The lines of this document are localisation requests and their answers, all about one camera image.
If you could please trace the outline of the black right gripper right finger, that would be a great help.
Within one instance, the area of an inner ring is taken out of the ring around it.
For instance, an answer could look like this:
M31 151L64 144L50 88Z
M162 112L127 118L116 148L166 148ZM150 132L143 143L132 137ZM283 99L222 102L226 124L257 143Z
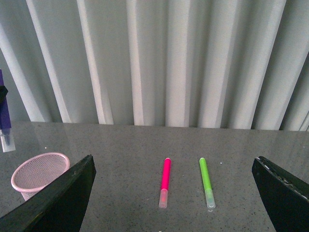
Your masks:
M309 230L309 185L263 156L252 174L267 214L277 232Z

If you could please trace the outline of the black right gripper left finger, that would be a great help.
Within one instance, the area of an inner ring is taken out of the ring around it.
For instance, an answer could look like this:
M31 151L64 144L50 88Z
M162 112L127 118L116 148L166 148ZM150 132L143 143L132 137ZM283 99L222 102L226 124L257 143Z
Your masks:
M2 232L78 232L87 210L96 168L88 155L0 219Z

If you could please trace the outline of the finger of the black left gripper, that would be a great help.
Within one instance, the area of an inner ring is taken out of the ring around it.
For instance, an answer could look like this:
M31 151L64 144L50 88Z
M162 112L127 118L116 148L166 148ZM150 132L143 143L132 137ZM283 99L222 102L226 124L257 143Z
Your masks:
M7 93L8 89L5 86L0 86L0 104L2 104L6 99Z

